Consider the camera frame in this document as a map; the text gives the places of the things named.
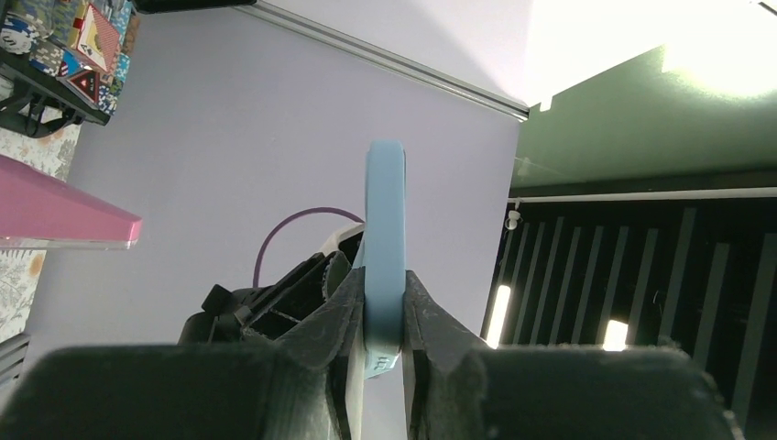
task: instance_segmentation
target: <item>pink object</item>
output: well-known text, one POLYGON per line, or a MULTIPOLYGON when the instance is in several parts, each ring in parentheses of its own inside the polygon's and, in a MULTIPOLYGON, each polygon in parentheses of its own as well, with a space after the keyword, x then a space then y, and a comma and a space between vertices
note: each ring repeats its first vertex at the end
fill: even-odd
POLYGON ((123 248, 142 219, 0 155, 0 248, 123 248))

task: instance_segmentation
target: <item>glossy green surface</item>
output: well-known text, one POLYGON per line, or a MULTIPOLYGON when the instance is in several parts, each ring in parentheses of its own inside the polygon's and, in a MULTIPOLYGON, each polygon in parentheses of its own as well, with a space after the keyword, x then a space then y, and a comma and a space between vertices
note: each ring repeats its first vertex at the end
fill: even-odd
POLYGON ((512 187, 777 167, 777 88, 756 97, 712 92, 662 72, 664 52, 557 94, 545 112, 533 107, 512 187))

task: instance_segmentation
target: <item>white pipe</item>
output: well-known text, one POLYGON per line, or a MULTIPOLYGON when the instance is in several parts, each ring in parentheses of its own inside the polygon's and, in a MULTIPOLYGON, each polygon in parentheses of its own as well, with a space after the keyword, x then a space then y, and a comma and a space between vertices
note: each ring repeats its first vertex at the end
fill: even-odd
POLYGON ((508 203, 549 204, 561 202, 624 202, 635 200, 706 200, 754 199, 777 197, 777 188, 732 188, 725 190, 692 190, 665 192, 624 192, 616 194, 553 195, 546 197, 509 198, 508 203))

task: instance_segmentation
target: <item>floral patterned fabric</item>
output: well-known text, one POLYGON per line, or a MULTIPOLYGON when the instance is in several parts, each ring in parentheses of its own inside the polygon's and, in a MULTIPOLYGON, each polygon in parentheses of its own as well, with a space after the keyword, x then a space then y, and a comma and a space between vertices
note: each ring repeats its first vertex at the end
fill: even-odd
MULTIPOLYGON (((58 117, 47 112, 45 120, 58 117)), ((0 128, 0 154, 64 181, 80 131, 81 126, 68 126, 32 139, 0 128)), ((45 257, 42 250, 0 250, 0 342, 24 331, 45 257)))

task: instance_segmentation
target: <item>black object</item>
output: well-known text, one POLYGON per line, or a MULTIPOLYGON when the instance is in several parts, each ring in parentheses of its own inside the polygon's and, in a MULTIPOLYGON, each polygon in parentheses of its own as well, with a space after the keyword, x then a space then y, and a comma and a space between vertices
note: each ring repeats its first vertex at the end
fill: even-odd
POLYGON ((143 14, 248 6, 256 2, 257 0, 133 0, 137 11, 143 14))
MULTIPOLYGON (((314 268, 323 261, 312 259, 314 268)), ((275 290, 270 296, 280 299, 262 310, 302 292, 319 297, 322 291, 304 281, 310 264, 287 277, 301 291, 275 290)), ((217 287, 204 304, 210 312, 184 329, 182 340, 204 344, 74 348, 44 358, 0 418, 0 435, 359 438, 364 270, 350 270, 338 283, 333 266, 318 284, 338 284, 336 291, 274 340, 261 335, 264 326, 249 324, 257 320, 244 309, 271 288, 227 295, 217 287), (242 343, 208 343, 217 332, 242 343)), ((411 271, 404 329, 413 440, 737 438, 713 384, 675 350, 492 350, 437 305, 411 271)))
MULTIPOLYGON (((10 0, 0 0, 0 23, 11 6, 10 0)), ((57 79, 29 64, 29 54, 14 55, 0 49, 0 75, 14 82, 13 96, 0 102, 0 127, 30 138, 44 138, 70 125, 83 121, 102 126, 111 120, 109 115, 91 108, 57 79), (30 105, 29 116, 19 110, 30 105), (62 112, 62 117, 42 123, 46 107, 62 112)))

